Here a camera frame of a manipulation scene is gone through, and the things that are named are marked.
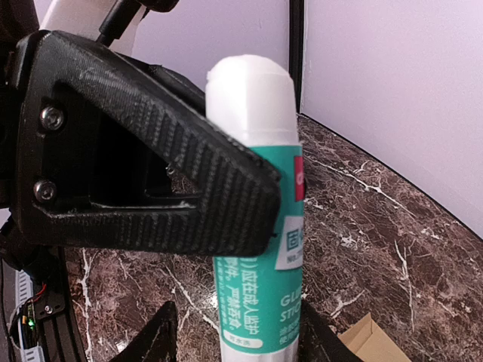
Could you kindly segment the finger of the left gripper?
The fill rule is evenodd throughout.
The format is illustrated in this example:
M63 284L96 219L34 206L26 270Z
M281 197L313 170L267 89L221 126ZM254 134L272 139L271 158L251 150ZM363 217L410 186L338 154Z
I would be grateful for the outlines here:
M226 178L255 154L147 72L61 31L15 50L20 93L11 211L33 244L217 256Z
M205 116L205 93L187 77L160 65L149 65L147 72L185 104Z

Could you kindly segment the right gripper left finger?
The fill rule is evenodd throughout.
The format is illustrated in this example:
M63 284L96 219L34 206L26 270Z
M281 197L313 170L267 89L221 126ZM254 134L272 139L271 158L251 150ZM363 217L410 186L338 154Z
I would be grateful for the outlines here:
M168 301L112 362L176 361L177 308Z

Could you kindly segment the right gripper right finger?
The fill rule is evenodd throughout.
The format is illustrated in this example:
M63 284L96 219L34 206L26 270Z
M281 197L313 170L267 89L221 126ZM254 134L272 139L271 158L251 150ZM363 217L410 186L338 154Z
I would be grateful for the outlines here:
M302 301L298 361L362 362L325 323L325 319L307 301Z

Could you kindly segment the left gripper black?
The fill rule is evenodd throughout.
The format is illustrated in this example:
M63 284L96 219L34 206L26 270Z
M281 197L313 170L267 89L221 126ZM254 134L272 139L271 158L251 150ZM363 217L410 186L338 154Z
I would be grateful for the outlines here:
M13 48L1 50L1 208L11 204L17 171L17 137L22 101L11 83L14 64Z

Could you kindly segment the brown paper envelope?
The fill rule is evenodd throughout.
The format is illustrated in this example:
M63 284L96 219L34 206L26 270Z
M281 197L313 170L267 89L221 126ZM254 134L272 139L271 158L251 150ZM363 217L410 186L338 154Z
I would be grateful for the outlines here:
M408 356L367 313L339 339L357 357L367 362L411 362Z

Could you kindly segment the green glue stick white cap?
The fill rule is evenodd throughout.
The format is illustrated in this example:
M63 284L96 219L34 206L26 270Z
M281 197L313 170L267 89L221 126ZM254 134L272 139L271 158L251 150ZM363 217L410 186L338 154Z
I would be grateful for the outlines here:
M222 59L207 76L210 121L254 152L226 178L229 249L214 258L224 361L294 361L303 280L303 150L294 83L273 60Z

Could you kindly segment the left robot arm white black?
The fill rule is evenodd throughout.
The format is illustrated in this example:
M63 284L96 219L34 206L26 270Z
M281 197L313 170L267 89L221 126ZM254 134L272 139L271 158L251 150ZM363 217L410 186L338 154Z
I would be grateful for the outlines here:
M258 256L280 173L206 119L184 76L116 53L136 16L173 1L116 1L93 39L41 30L31 1L1 3L1 261L37 283L9 349L83 361L64 250Z

